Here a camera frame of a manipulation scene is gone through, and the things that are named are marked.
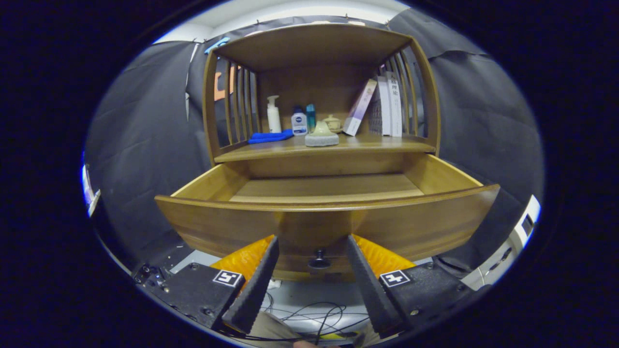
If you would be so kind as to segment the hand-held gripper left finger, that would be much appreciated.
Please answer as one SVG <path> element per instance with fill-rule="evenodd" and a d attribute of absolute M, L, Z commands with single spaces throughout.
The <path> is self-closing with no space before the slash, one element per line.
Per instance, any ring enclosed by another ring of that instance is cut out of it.
<path fill-rule="evenodd" d="M 193 262 L 172 275 L 144 264 L 138 284 L 210 330 L 245 335 L 261 310 L 279 255 L 279 241 L 270 235 L 210 266 Z"/>

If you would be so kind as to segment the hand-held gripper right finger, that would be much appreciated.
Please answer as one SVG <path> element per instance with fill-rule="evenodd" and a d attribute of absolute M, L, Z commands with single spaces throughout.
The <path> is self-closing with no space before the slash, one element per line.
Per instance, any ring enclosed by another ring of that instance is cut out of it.
<path fill-rule="evenodd" d="M 457 315 L 484 295 L 434 262 L 415 265 L 358 235 L 347 254 L 373 329 L 380 337 L 418 334 Z"/>

